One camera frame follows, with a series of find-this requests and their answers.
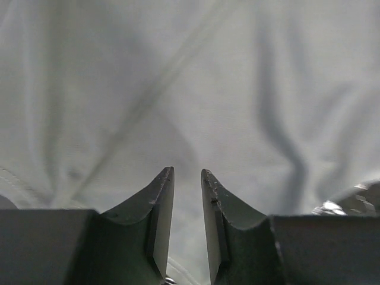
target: shiny plastic wrap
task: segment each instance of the shiny plastic wrap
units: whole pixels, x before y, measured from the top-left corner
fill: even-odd
[[[313,214],[377,216],[380,212],[380,181],[358,184],[344,198],[325,201]]]

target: pointed metal tip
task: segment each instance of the pointed metal tip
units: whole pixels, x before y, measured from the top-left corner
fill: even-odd
[[[144,219],[166,195],[173,196],[171,193],[173,191],[174,167],[165,167],[145,188],[104,212],[102,216],[124,225],[137,223]]]
[[[164,279],[173,211],[174,167],[165,167],[151,185],[156,182],[160,184],[160,190],[150,215],[146,254],[153,270]]]
[[[220,183],[220,181],[208,169],[203,169],[201,173],[202,191],[208,194],[211,202],[217,201],[221,192],[228,190]]]

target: wrinkled white cloth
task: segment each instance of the wrinkled white cloth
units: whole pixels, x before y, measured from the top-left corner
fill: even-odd
[[[208,284],[200,172],[265,214],[380,176],[377,0],[0,0],[0,190],[105,211],[175,167],[168,274]]]

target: white fabric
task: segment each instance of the white fabric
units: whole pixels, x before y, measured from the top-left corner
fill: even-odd
[[[0,0],[0,189],[19,208],[104,211],[174,166],[168,272],[208,284],[202,168],[264,213],[379,178],[379,12]]]

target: metal jaw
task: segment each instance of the metal jaw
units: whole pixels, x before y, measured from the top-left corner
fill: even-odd
[[[211,284],[380,284],[380,218],[266,217],[201,181]]]
[[[174,171],[115,208],[0,211],[0,284],[163,284]]]

